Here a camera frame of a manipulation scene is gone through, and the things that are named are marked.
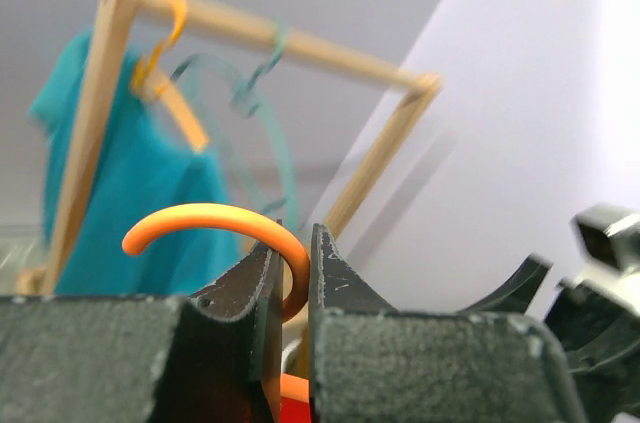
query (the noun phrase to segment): teal shirt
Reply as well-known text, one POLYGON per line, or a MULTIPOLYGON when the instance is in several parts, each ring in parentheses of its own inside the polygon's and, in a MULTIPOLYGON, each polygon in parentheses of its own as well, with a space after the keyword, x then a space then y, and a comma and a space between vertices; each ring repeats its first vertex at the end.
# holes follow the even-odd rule
MULTIPOLYGON (((44 190, 47 245, 90 40, 91 32, 86 31, 71 41, 29 112, 45 129, 50 149, 44 190)), ((56 286, 58 295, 189 294, 238 259, 235 236, 211 229, 172 233, 136 257, 122 251, 127 231, 154 211, 183 203, 229 202, 212 152, 194 154, 172 144, 144 103, 130 93, 138 56, 128 52, 124 58, 91 197, 56 286)))

